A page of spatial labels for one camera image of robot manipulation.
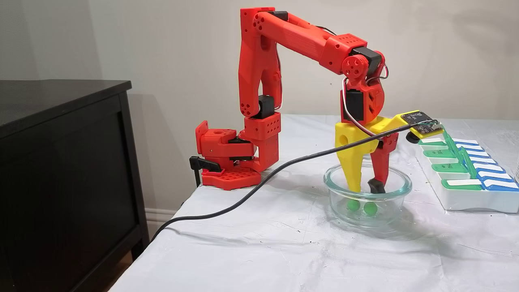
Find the floor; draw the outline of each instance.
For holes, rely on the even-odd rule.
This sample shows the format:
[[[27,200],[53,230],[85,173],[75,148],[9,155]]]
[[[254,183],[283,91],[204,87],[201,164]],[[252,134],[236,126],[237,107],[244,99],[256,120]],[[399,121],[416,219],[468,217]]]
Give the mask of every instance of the floor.
[[[125,272],[125,270],[131,265],[132,258],[131,253],[127,253],[120,262],[112,269],[110,273],[108,273],[105,279],[102,281],[103,283],[108,283],[104,285],[104,287],[100,287],[99,292],[108,292],[110,288],[115,284],[117,279]]]

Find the black clamp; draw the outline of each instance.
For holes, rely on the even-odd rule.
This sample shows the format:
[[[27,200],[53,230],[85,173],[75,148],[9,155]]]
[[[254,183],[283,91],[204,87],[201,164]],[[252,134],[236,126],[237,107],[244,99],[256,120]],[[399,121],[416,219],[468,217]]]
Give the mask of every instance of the black clamp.
[[[200,185],[199,171],[201,169],[207,169],[210,172],[222,172],[220,164],[207,159],[200,158],[198,156],[191,156],[189,158],[189,165],[191,166],[191,169],[195,171],[196,187]]]

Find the circuit board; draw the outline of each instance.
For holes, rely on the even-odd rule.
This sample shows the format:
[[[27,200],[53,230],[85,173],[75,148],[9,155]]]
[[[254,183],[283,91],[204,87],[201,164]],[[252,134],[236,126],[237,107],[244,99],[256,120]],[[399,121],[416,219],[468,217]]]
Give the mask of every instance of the circuit board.
[[[430,121],[432,120],[428,115],[426,115],[424,112],[413,112],[409,114],[403,114],[401,115],[401,118],[406,121],[408,124],[414,124],[414,123],[420,123],[423,121]],[[415,130],[417,130],[420,134],[428,134],[432,133],[434,131],[438,131],[442,129],[442,125],[440,123],[436,124],[430,124],[430,125],[418,125],[413,127]]]

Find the baseboard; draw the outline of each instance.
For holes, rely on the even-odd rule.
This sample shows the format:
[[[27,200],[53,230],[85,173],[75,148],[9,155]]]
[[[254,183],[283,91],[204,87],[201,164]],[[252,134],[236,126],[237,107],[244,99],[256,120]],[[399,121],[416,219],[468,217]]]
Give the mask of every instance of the baseboard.
[[[175,215],[176,210],[145,208],[149,238],[152,238],[159,227]]]

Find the red base plate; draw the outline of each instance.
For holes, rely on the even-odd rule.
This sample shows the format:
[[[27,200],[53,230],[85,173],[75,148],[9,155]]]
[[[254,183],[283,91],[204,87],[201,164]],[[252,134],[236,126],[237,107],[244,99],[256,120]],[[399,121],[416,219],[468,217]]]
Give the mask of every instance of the red base plate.
[[[203,185],[213,185],[226,191],[250,187],[260,182],[261,174],[240,166],[226,169],[221,176],[209,176],[202,173]]]

